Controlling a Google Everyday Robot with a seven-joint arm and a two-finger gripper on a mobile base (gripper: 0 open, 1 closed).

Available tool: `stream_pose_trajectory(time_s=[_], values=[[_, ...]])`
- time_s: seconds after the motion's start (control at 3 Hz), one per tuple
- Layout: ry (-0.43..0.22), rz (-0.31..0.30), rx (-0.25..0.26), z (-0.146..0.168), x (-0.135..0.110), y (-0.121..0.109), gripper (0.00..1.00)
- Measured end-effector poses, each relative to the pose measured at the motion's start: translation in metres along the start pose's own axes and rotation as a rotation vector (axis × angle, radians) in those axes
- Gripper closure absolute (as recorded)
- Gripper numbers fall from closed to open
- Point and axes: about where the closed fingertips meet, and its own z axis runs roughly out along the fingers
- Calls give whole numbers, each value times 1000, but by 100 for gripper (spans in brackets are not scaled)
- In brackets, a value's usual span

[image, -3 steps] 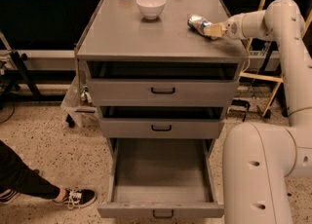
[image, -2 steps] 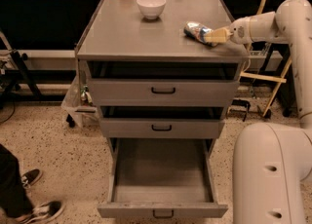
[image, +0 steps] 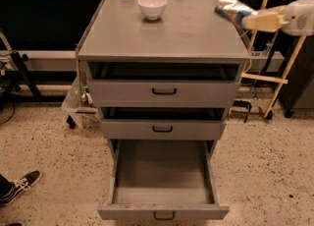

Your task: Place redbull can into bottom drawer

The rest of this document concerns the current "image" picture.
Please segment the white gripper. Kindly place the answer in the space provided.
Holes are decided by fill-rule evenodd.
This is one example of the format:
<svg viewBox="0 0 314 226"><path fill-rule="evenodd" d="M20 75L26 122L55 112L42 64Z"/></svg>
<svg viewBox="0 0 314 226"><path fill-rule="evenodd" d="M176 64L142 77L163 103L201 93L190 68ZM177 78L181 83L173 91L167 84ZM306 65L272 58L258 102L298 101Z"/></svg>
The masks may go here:
<svg viewBox="0 0 314 226"><path fill-rule="evenodd" d="M282 32L291 36L310 36L314 34L314 0L297 0L288 4L284 15L277 12L258 13L241 20L246 29Z"/></svg>

